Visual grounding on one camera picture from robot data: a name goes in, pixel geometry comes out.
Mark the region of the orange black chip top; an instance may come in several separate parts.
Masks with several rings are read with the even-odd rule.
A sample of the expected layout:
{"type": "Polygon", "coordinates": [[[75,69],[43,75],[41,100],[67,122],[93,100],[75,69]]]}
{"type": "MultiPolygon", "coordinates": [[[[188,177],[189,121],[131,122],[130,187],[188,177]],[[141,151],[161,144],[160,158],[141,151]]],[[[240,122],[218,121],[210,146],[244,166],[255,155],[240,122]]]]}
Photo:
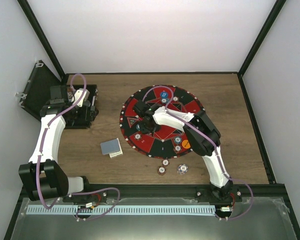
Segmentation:
{"type": "Polygon", "coordinates": [[[177,101],[179,100],[179,98],[178,98],[177,96],[174,96],[174,97],[172,98],[172,100],[175,101],[175,102],[177,102],[177,101]]]}

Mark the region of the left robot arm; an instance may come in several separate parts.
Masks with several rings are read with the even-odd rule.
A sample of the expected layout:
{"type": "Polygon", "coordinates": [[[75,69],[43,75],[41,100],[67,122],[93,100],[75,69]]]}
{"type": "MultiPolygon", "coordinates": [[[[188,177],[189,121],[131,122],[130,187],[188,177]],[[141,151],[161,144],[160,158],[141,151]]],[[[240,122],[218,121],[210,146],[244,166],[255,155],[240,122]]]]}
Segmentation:
{"type": "Polygon", "coordinates": [[[85,176],[68,177],[58,164],[58,151],[64,129],[87,129],[99,111],[95,106],[97,85],[52,86],[40,110],[41,129],[35,150],[18,174],[32,201],[73,194],[87,202],[92,189],[85,176]]]}

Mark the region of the orange black chip bottom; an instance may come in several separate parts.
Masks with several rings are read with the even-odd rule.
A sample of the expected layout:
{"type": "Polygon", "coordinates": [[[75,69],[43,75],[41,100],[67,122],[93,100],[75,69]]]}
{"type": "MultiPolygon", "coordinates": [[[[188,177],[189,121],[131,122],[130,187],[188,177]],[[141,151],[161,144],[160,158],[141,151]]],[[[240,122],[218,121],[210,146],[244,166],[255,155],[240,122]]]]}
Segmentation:
{"type": "Polygon", "coordinates": [[[176,153],[178,153],[178,152],[180,152],[180,151],[182,150],[182,147],[179,146],[179,145],[176,145],[176,146],[174,146],[173,150],[174,150],[176,153]]]}

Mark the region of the blue backed card deck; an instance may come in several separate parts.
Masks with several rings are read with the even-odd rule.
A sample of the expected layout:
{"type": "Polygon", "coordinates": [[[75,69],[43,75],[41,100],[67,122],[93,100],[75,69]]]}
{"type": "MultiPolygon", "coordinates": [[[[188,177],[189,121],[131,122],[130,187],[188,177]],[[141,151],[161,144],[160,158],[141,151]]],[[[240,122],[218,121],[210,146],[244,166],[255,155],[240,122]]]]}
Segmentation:
{"type": "Polygon", "coordinates": [[[100,148],[103,155],[120,153],[122,151],[118,138],[102,142],[100,148]]]}

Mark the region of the orange black chip stack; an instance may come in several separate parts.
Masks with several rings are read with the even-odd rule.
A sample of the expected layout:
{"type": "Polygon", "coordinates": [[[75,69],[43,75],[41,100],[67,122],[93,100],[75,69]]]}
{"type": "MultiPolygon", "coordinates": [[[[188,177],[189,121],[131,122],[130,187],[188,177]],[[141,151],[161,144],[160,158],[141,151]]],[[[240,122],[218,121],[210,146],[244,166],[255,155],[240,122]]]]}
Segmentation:
{"type": "Polygon", "coordinates": [[[163,176],[163,175],[165,175],[166,174],[166,168],[164,167],[164,166],[160,166],[160,167],[158,167],[158,169],[157,169],[157,173],[160,175],[160,176],[163,176]]]}

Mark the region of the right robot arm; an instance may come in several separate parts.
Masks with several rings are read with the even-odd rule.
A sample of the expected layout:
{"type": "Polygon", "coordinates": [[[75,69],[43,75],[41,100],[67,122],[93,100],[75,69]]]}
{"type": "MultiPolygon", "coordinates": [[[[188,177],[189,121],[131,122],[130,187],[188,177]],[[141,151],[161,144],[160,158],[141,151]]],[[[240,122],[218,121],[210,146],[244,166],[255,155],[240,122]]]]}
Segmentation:
{"type": "Polygon", "coordinates": [[[153,134],[161,126],[185,133],[190,148],[202,157],[207,167],[213,198],[222,202],[230,196],[233,181],[222,160],[221,134],[204,110],[185,113],[160,104],[149,106],[139,100],[133,111],[141,118],[139,125],[143,134],[153,134]]]}

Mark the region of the blue small blind button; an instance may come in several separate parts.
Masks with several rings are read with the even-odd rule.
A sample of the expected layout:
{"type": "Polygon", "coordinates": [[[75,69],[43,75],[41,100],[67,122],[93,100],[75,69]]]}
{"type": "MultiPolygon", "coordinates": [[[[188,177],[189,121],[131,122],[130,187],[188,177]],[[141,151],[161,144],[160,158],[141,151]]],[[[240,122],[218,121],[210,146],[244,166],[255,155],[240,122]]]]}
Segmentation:
{"type": "Polygon", "coordinates": [[[162,99],[168,99],[168,98],[169,98],[169,94],[168,94],[166,91],[162,91],[162,92],[160,93],[160,97],[161,97],[162,99]]]}

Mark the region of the green blue chip top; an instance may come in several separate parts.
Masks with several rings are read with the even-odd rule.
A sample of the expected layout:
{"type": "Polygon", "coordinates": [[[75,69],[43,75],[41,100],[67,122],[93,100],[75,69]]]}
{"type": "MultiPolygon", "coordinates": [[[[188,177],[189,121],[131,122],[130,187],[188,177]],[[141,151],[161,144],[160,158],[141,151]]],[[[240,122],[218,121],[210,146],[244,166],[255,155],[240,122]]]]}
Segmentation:
{"type": "Polygon", "coordinates": [[[166,105],[166,104],[168,104],[168,103],[170,102],[170,99],[169,99],[169,98],[162,98],[162,99],[160,100],[160,102],[161,102],[163,105],[166,105]]]}

